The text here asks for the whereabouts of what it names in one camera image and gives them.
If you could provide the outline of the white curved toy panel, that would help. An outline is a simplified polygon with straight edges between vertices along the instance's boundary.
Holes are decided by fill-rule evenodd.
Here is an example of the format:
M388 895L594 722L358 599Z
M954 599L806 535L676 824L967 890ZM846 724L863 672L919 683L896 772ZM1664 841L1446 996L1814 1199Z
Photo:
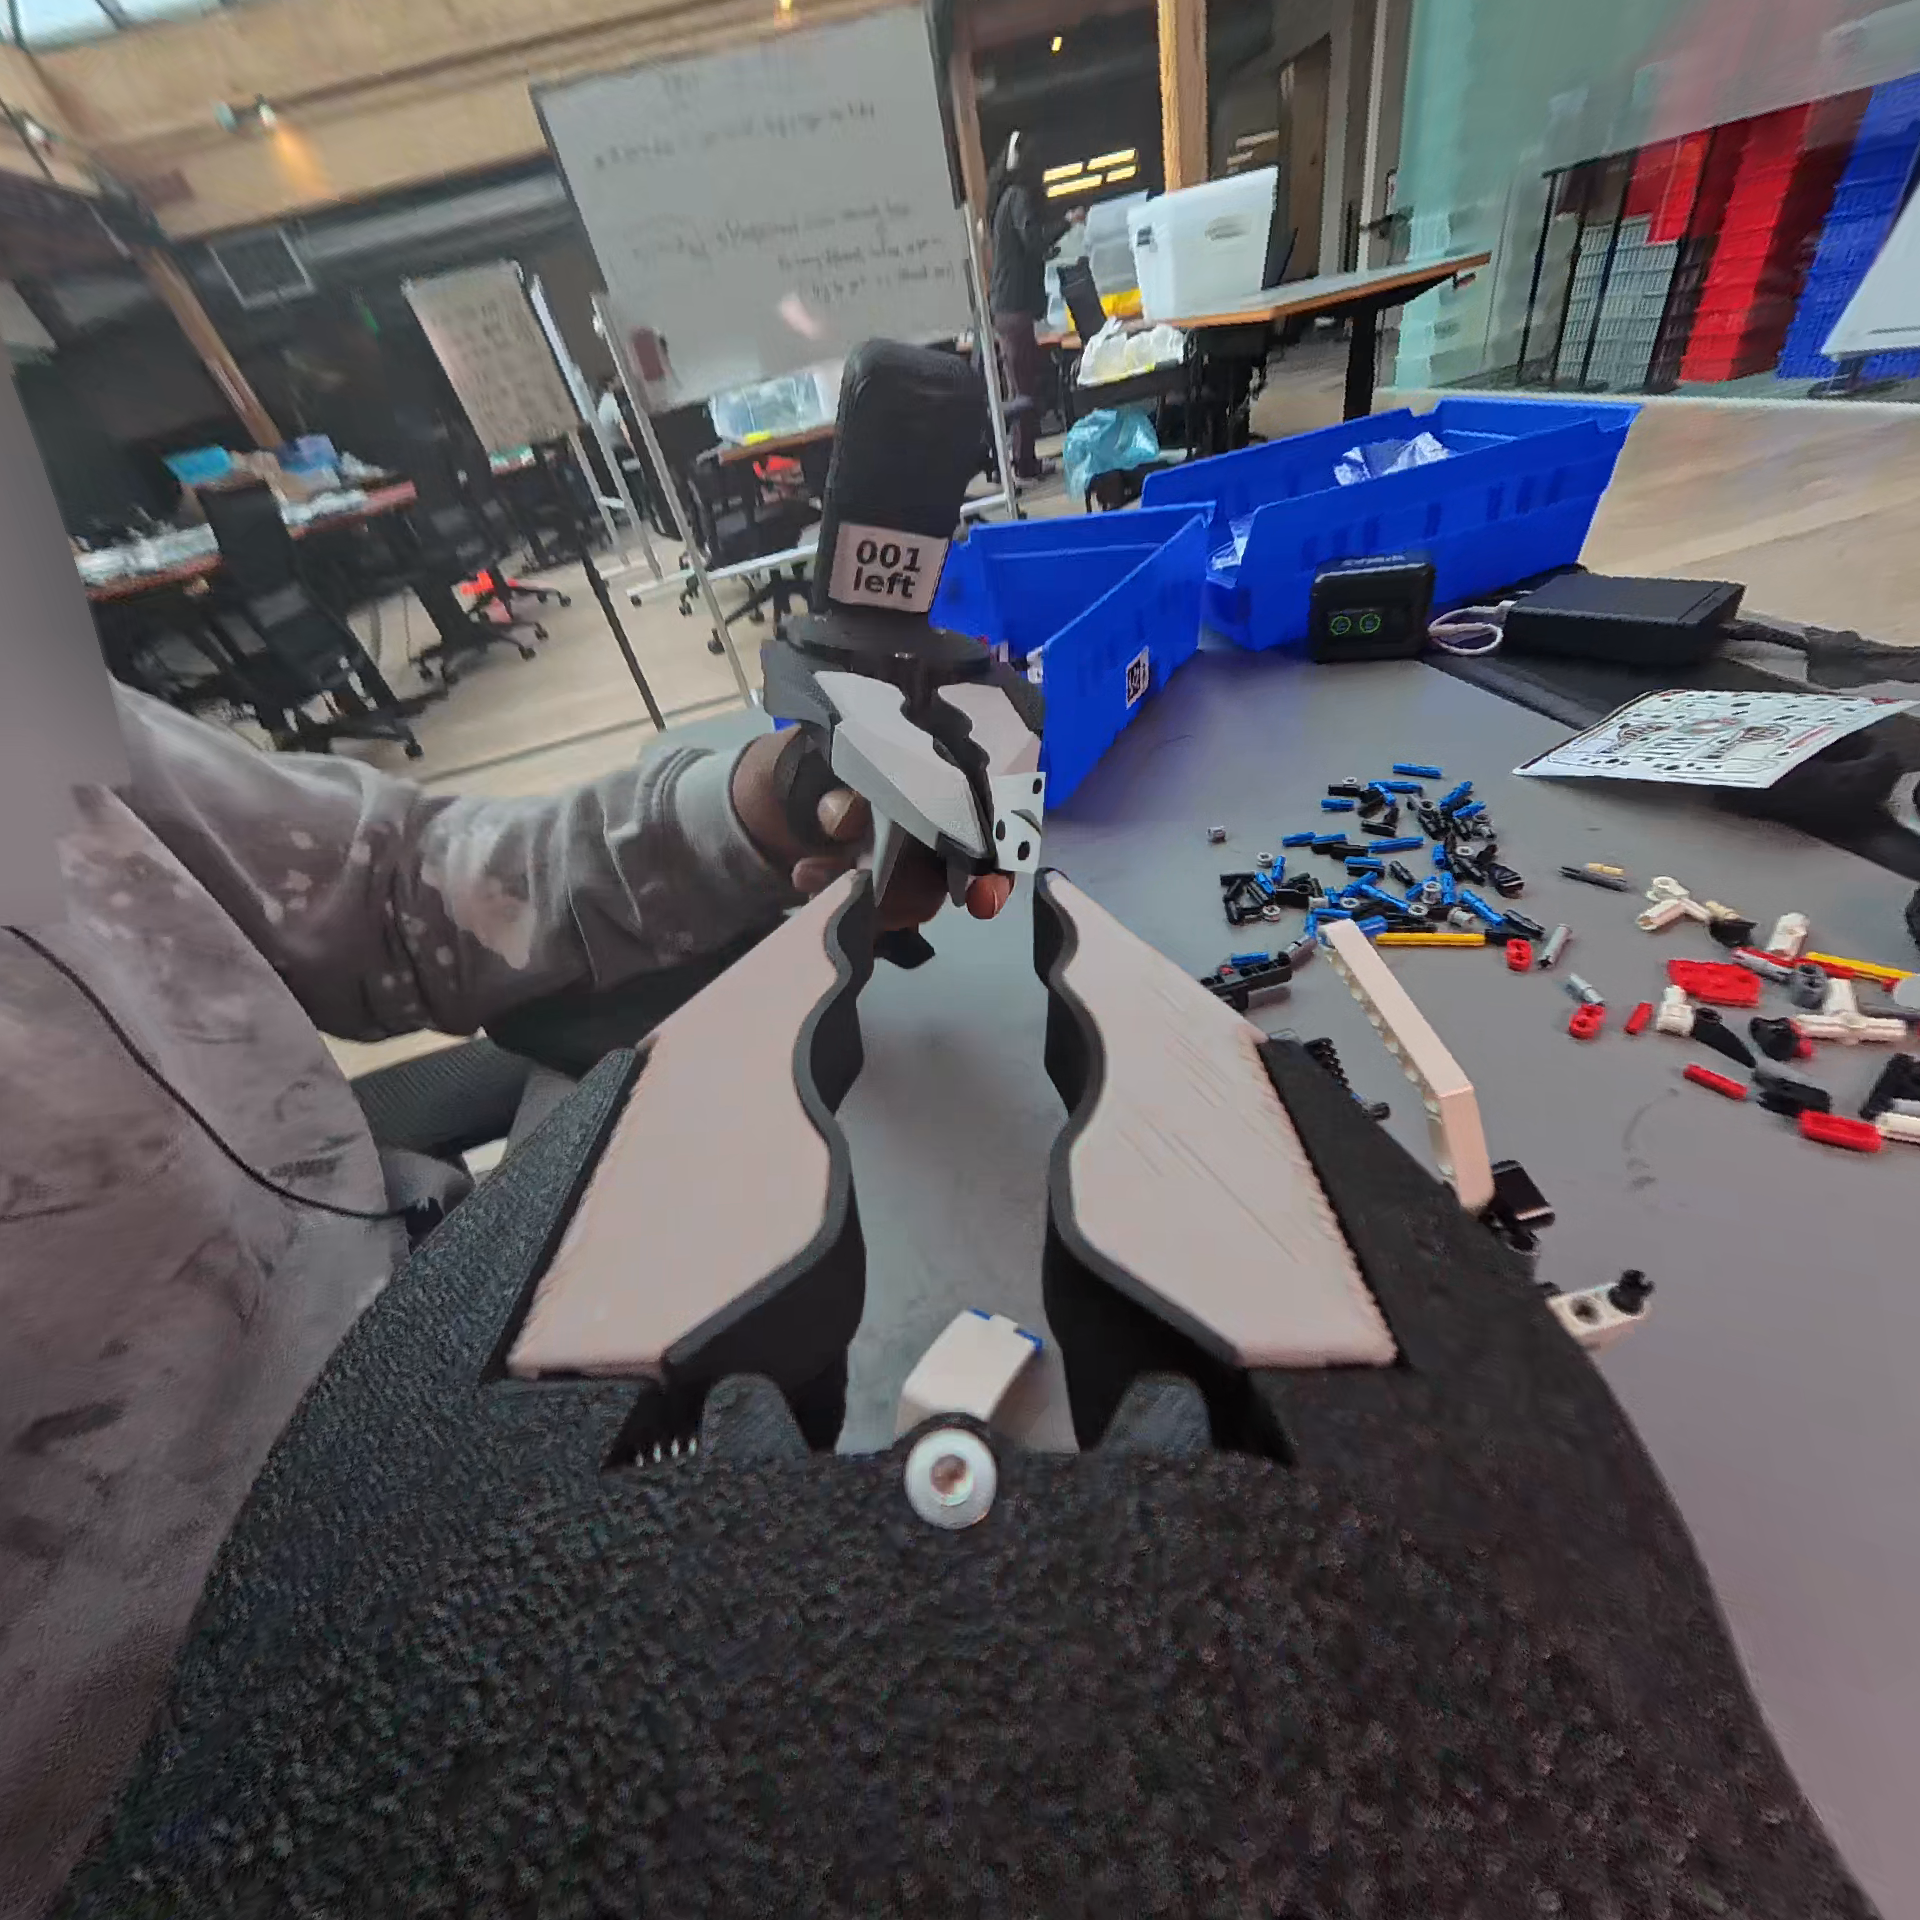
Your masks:
M1042 1444L1044 1344L959 1310L901 1381L896 1436L935 1422L972 1422L1018 1447Z

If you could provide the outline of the person's left hand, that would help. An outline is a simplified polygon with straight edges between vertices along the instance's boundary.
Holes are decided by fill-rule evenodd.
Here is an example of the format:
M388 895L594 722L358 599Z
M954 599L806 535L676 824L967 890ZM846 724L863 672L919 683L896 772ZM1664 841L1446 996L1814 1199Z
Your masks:
M731 765L731 811L756 848L779 868L799 899L821 895L840 875L860 868L877 841L868 801L849 787L818 793L815 825L798 831L780 769L798 733L756 738ZM922 932L952 905L946 865L919 841L901 841L884 890L880 890L883 932Z

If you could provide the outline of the grey black toy chassis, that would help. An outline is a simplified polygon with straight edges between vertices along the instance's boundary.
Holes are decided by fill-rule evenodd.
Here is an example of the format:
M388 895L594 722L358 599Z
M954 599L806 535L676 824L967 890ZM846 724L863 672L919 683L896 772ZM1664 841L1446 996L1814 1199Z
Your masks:
M1471 1165L1485 1173L1488 1192L1478 1216L1485 1232L1516 1252L1535 1275L1541 1234L1556 1225L1556 1207L1523 1163L1493 1160L1485 1152L1478 1092L1439 1042L1429 1039L1415 1050L1407 1050L1394 1031L1385 1031L1385 1042L1424 1101L1434 1129L1434 1160L1443 1170L1443 1178L1455 1183L1460 1199L1471 1199L1471 1188L1460 1184L1460 1173ZM1612 1284L1600 1287L1549 1287L1545 1302L1573 1343L1583 1350L1608 1350L1645 1318L1653 1284L1644 1271L1622 1271Z

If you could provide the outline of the grey desk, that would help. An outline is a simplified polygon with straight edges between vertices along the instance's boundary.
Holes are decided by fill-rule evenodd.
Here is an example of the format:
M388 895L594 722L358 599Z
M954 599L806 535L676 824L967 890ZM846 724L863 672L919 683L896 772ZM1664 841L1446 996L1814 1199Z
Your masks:
M1696 791L1549 785L1513 772L1573 722L1443 668L1316 668L1200 652L1142 707L1044 856L1185 972L1235 947L1220 872L1309 831L1326 785L1431 760L1478 782L1525 912L1572 925L1565 970L1611 996L1596 1042L1565 1030L1565 972L1499 953L1389 961L1481 1093L1495 1160L1556 1207L1541 1280L1653 1284L1648 1325L1600 1354L1712 1571L1752 1686L1823 1827L1883 1918L1918 1918L1918 1152L1850 1156L1682 1080L1688 1050L1621 1039L1680 936L1636 900L1565 881L1604 859L1909 966L1911 881L1740 821ZM1209 847L1226 824L1233 840ZM880 966L860 998L867 1070L844 1108L868 1242L844 1447L891 1436L897 1387L956 1310L1042 1318L1044 988L1030 890L998 925L932 927L937 961Z

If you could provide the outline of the teal plastic bag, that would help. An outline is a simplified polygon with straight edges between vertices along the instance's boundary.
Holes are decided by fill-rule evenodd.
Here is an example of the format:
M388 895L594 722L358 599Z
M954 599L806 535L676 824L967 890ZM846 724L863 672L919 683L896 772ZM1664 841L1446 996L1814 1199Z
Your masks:
M1160 466L1160 429L1148 405L1088 413L1069 429L1063 443L1069 494L1088 514L1129 505Z

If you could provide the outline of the white bent toy beam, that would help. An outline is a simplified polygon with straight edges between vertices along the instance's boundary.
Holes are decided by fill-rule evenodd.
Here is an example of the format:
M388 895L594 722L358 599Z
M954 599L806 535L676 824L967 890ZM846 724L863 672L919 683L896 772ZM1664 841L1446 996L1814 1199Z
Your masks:
M1485 1216L1495 1203L1495 1165L1478 1085L1355 922L1326 922L1316 936L1333 972L1350 986L1382 1045L1421 1093L1439 1177L1466 1210Z

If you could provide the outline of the white cooler box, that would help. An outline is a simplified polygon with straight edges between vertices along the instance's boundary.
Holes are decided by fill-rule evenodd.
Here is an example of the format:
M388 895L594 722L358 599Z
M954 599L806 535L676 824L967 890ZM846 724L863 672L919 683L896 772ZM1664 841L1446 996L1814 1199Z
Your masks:
M1238 171L1151 197L1129 205L1126 243L1148 323L1238 309L1274 289L1289 260L1284 171Z

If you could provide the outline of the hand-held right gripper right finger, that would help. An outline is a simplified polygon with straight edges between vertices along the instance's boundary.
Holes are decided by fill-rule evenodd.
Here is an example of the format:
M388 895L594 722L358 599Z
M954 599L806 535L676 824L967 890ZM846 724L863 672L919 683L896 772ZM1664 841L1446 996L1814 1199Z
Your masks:
M1235 1373L1389 1367L1264 1035L1069 875L1031 890L1044 1076L1044 1287L1104 1293Z

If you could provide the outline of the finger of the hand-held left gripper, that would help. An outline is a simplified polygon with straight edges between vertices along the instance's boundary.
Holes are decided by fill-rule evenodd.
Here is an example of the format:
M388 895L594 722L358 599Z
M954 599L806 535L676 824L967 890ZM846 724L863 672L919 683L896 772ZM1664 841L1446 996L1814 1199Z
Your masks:
M1042 736L1004 686L944 686L937 711L956 724L987 847L1038 847L1044 825Z
M830 772L868 801L877 848L868 872L884 890L901 841L919 841L946 865L952 900L965 905L981 875L1004 872L1007 847L987 847L972 785L956 759L956 740L929 733L909 711L909 699L884 678L822 668L815 677L830 711Z

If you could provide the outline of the black toy tyre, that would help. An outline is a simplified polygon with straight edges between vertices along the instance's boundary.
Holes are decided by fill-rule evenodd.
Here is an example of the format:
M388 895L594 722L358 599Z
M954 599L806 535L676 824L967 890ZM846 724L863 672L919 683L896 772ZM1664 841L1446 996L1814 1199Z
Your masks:
M1892 824L1888 801L1905 760L1870 733L1851 733L1794 769L1766 791L1766 806L1794 831L1860 837Z

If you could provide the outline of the black office chair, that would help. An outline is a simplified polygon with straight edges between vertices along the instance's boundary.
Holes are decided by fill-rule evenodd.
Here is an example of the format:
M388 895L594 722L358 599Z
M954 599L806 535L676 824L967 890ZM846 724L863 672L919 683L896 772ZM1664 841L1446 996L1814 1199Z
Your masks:
M509 570L524 535L516 514L486 477L469 477L446 442L412 439L406 475L415 486L406 514L406 577L437 634L437 642L418 658L421 677L452 690L491 647L512 647L521 659L535 659L535 642L550 629L516 604L564 612L571 593Z
M279 750L326 756L341 738L388 740L410 760L426 748L406 701L349 622L302 569L275 490L263 479L201 490L218 564L207 586L209 624L255 722Z

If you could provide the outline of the person's grey printed sweatshirt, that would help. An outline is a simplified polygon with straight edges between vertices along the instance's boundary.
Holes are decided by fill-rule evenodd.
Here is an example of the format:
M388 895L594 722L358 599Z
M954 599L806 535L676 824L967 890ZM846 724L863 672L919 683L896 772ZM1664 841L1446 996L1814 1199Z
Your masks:
M266 1453L402 1257L367 1116L283 996L101 925L4 935L4 1918L85 1850Z

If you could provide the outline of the pile of red white pieces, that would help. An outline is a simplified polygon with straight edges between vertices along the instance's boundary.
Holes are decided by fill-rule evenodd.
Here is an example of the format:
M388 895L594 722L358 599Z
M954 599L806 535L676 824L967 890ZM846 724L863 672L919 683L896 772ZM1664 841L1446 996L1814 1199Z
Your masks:
M1621 1012L1622 1039L1688 1050L1682 1080L1850 1156L1918 1152L1918 970L1815 947L1814 917L1755 922L1676 875L1565 865L1621 899L1653 939L1680 936L1664 982Z

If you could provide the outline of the small schedule whiteboard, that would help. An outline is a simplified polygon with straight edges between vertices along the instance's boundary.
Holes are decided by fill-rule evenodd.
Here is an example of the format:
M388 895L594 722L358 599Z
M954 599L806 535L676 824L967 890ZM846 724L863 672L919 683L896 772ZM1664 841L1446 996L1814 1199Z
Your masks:
M486 456L563 443L582 409L512 260L410 279L402 293Z

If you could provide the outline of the toy sticker sheet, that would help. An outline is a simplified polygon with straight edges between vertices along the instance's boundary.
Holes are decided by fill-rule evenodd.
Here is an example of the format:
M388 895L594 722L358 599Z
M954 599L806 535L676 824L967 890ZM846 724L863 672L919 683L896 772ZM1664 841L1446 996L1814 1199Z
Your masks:
M1892 695L1667 690L1627 701L1513 775L1770 791L1825 748L1911 709L1914 699Z

